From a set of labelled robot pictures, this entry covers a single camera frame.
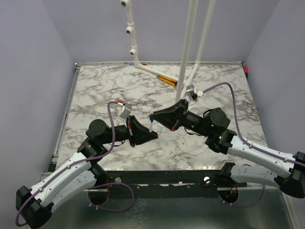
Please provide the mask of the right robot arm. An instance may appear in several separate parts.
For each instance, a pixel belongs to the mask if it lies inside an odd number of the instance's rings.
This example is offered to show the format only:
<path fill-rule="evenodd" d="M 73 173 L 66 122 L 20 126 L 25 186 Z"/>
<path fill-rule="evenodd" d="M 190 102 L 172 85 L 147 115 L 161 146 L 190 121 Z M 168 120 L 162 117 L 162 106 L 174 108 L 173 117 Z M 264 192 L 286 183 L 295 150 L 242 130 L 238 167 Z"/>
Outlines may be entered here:
<path fill-rule="evenodd" d="M 206 137 L 205 144 L 216 153 L 237 156 L 259 165 L 250 171 L 232 166 L 219 174 L 220 183 L 229 187 L 234 182 L 243 183 L 253 178 L 255 183 L 279 188 L 295 198 L 305 197 L 305 155 L 285 153 L 261 146 L 228 129 L 230 120 L 221 108 L 215 108 L 199 116 L 188 110 L 189 103 L 181 99 L 175 105 L 155 111 L 150 119 L 171 131 L 184 127 Z"/>

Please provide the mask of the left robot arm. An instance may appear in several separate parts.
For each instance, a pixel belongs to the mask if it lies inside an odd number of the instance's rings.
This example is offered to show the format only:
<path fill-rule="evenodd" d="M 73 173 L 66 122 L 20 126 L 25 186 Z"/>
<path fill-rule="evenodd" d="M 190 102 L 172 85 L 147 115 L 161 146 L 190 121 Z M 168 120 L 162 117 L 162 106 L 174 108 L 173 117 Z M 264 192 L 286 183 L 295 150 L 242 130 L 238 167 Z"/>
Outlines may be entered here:
<path fill-rule="evenodd" d="M 38 229 L 76 194 L 106 184 L 106 172 L 98 162 L 111 152 L 115 142 L 127 140 L 135 147 L 158 138 L 155 131 L 140 124 L 134 115 L 127 117 L 125 125 L 118 126 L 108 126 L 103 120 L 95 119 L 86 135 L 77 151 L 51 175 L 31 187 L 17 190 L 17 216 L 23 217 L 24 225 Z"/>

